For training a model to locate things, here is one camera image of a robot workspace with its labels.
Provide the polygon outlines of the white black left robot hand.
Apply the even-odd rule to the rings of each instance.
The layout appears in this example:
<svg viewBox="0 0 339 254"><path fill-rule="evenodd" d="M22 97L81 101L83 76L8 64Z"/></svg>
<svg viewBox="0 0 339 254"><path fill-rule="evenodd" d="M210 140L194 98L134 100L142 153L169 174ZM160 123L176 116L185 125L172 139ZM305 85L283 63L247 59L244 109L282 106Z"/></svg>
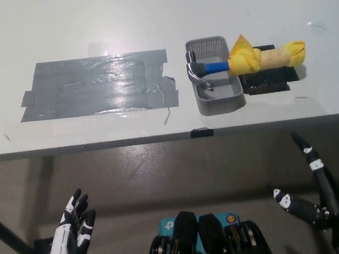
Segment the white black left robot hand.
<svg viewBox="0 0 339 254"><path fill-rule="evenodd" d="M95 210L88 210L88 195L76 189L57 226L50 254L87 254L95 223Z"/></svg>

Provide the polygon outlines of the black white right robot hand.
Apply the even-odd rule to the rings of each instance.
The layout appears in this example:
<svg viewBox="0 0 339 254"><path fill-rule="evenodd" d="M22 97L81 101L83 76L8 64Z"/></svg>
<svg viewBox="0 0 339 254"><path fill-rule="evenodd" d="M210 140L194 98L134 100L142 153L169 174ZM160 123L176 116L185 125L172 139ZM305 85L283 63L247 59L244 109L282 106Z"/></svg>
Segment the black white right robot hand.
<svg viewBox="0 0 339 254"><path fill-rule="evenodd" d="M278 205L298 219L317 230L331 229L332 248L339 254L339 188L329 168L322 161L318 151L297 133L292 132L292 139L303 153L317 186L320 204L313 204L302 198L268 185L269 192Z"/></svg>

